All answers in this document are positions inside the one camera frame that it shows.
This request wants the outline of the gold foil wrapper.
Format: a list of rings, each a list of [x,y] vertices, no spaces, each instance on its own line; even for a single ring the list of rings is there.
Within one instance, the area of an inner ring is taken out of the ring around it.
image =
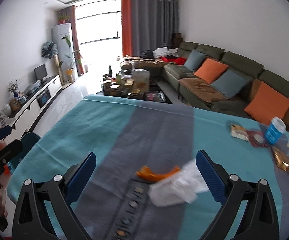
[[[289,173],[289,157],[275,146],[272,147],[272,153],[277,167]]]

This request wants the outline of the white tissue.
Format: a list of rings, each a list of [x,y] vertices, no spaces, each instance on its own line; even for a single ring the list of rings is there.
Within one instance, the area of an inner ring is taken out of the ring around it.
[[[166,207],[191,204],[197,199],[198,193],[208,191],[209,188],[193,159],[183,165],[181,171],[151,185],[148,196],[155,206]]]

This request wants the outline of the snack wrapper packet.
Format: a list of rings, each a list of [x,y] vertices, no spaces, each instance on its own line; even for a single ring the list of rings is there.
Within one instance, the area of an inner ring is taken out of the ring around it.
[[[232,137],[240,139],[240,140],[244,140],[244,141],[249,141],[247,130],[243,126],[240,126],[237,124],[231,124],[230,130],[231,130],[230,134]]]

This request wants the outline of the white air conditioner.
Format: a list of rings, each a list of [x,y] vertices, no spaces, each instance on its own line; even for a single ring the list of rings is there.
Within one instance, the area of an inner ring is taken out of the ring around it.
[[[59,24],[52,28],[53,42],[57,44],[61,72],[65,83],[75,79],[77,75],[74,56],[72,28],[70,23]]]

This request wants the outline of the orange cushion near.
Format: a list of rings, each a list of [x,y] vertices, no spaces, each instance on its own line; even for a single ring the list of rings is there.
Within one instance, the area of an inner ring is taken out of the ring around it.
[[[274,117],[283,119],[289,109],[289,98],[258,79],[252,82],[250,100],[244,111],[265,125],[269,125]]]

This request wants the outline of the orange cushion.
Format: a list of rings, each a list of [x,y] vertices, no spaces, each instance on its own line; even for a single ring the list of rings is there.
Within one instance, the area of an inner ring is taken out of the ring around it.
[[[252,82],[250,100],[244,111],[265,125],[269,125],[274,117],[283,119],[289,109],[289,98],[258,79]]]
[[[198,68],[194,75],[203,79],[208,84],[218,79],[228,68],[228,65],[219,61],[207,58]]]

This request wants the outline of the teal grey tablecloth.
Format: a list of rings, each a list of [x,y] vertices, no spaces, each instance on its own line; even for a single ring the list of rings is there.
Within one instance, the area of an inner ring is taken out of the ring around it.
[[[107,239],[115,213],[131,192],[142,166],[167,173],[194,159],[199,150],[244,181],[268,181],[276,204],[281,239],[289,236],[289,173],[271,153],[234,138],[230,125],[260,129],[253,120],[189,106],[90,95],[60,119],[28,152],[7,187],[16,202],[26,179],[44,182],[64,174],[89,152],[96,169],[73,210],[93,239]]]

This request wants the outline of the black coffee table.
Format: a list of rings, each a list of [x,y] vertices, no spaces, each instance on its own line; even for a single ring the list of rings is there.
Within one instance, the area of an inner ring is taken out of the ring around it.
[[[105,96],[172,104],[158,81],[150,76],[148,70],[126,69],[117,73],[116,76],[111,73],[103,74],[100,84],[102,91],[98,94]]]

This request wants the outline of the blue cushion near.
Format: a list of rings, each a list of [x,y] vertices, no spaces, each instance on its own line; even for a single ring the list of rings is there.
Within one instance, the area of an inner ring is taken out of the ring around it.
[[[221,94],[228,99],[236,96],[250,81],[252,77],[233,68],[229,68],[218,79],[211,83]]]

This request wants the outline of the blue cushion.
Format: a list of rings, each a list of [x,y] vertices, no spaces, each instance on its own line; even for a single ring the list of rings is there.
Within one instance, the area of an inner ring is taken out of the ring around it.
[[[205,61],[206,54],[197,50],[192,50],[188,59],[185,61],[184,66],[192,72],[195,72]]]
[[[229,68],[218,79],[211,83],[221,94],[228,99],[236,96],[250,81],[252,77],[233,68]]]

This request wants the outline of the brown seat blanket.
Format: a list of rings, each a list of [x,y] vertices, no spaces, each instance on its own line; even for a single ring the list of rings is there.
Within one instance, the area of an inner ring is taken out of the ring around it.
[[[188,91],[193,93],[197,98],[207,103],[226,101],[228,98],[217,91],[214,87],[200,78],[180,79],[179,83]]]

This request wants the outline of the green sectional sofa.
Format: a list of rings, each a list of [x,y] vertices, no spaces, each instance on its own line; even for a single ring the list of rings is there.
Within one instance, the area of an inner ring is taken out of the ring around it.
[[[162,76],[193,107],[268,125],[274,116],[289,132],[289,81],[242,55],[182,42]]]

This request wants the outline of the orange cushion far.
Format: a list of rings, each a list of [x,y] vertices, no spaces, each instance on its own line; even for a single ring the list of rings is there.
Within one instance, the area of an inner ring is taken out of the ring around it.
[[[203,79],[208,84],[218,79],[228,68],[228,65],[219,61],[207,58],[198,68],[194,75]]]

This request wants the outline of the blue cushion far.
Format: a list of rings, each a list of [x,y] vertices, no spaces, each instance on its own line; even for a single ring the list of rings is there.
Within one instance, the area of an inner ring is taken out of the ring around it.
[[[188,59],[185,61],[184,66],[192,72],[195,72],[205,61],[206,54],[197,50],[192,50]]]

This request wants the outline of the grey orange curtain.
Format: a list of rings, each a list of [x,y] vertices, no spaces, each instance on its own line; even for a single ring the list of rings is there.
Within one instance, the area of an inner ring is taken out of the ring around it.
[[[177,0],[121,0],[122,54],[140,56],[170,44],[179,31]]]

